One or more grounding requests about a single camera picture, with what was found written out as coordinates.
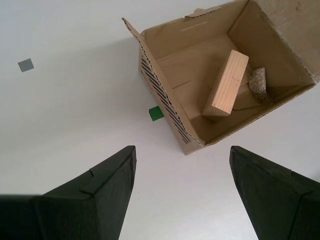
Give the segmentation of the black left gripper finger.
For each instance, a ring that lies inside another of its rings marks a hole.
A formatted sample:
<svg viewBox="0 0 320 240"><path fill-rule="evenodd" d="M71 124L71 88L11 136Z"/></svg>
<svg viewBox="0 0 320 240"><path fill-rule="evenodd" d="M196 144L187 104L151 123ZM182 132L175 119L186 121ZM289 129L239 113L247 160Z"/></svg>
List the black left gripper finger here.
<svg viewBox="0 0 320 240"><path fill-rule="evenodd" d="M260 240L318 240L320 184L240 146L230 148L233 180Z"/></svg>
<svg viewBox="0 0 320 240"><path fill-rule="evenodd" d="M1 195L1 239L117 240L136 164L136 147L129 145L43 195Z"/></svg>

